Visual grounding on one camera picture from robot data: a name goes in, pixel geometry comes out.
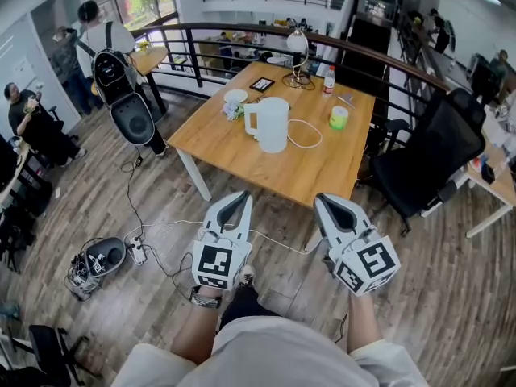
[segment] desk lamp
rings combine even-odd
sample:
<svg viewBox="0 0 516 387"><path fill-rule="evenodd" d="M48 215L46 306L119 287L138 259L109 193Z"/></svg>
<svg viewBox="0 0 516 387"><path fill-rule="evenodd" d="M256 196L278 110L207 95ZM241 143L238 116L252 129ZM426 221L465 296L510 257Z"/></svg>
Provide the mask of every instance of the desk lamp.
<svg viewBox="0 0 516 387"><path fill-rule="evenodd" d="M308 60L308 39L298 26L296 26L293 33L287 38L287 47L294 53L306 52L306 57L302 63L292 66L292 73L286 75L283 78L283 82L289 87L304 88L306 85L310 84L310 76L301 71L301 67Z"/></svg>

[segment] power strip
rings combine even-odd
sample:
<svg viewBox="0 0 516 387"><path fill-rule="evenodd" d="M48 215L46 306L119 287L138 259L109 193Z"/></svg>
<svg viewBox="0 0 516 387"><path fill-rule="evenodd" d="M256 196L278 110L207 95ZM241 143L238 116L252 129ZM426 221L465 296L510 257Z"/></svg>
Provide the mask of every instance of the power strip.
<svg viewBox="0 0 516 387"><path fill-rule="evenodd" d="M129 241L129 250L132 251L133 258L135 260L136 265L143 265L143 263L147 260L147 256L145 255L144 246L142 245L142 241L136 236Z"/></svg>

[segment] wooden floor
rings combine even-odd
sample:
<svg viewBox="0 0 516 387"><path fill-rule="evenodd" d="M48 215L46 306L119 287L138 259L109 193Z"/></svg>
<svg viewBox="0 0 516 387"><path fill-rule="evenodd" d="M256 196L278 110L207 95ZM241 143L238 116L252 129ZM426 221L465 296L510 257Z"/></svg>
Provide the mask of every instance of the wooden floor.
<svg viewBox="0 0 516 387"><path fill-rule="evenodd" d="M200 104L196 98L175 96L158 125L163 137ZM153 258L137 267L128 257L85 303L63 286L70 259L87 239L123 237L138 226L126 197L129 175L120 171L123 162L136 158L135 149L114 129L107 113L84 119L77 133L89 152L51 175L60 198L53 198L46 217L40 218L22 274L0 265L0 299L21 305L22 333L39 323L67 328L72 339L88 335L91 343L81 359L104 376L104 381L88 382L108 386L136 343L169 348L189 305ZM192 186L177 154L169 150L163 160L148 149L142 154L131 196L143 221L202 220L209 204ZM215 201L241 189L252 192L255 229L296 248L308 239L314 227L310 210L207 164L200 164L200 170ZM382 203L379 193L368 188L355 190L352 199L370 214ZM399 236L401 223L391 209L377 221L402 263L391 283L374 294L381 328L385 338L407 348L433 386L494 385L497 370L516 348L514 214L474 239L464 237L499 206L483 190L464 187L429 218L415 218L406 238ZM146 242L164 267L175 272L196 231L196 225L186 223L152 227ZM321 262L325 248L302 256L251 237L263 304L336 338L347 310L347 290ZM184 292L191 285L188 272L178 280Z"/></svg>

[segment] white pitcher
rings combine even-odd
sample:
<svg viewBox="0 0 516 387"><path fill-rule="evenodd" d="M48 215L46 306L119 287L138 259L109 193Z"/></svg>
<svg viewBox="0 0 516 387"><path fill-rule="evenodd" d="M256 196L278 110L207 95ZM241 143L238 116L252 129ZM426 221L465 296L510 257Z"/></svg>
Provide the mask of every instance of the white pitcher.
<svg viewBox="0 0 516 387"><path fill-rule="evenodd" d="M260 103L243 105L245 131L258 139L267 153L281 152L287 146L289 103L282 98L265 98ZM256 113L256 127L251 127L251 113Z"/></svg>

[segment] wristwatch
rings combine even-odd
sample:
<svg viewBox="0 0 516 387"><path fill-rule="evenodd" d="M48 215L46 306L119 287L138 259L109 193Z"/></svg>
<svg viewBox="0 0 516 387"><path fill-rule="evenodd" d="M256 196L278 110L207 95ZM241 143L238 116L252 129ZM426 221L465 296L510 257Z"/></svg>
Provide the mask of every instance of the wristwatch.
<svg viewBox="0 0 516 387"><path fill-rule="evenodd" d="M197 285L192 287L190 290L190 295L188 296L188 301L190 301L195 306L203 306L205 308L219 308L223 303L222 297L207 297L206 295L199 294L201 286Z"/></svg>

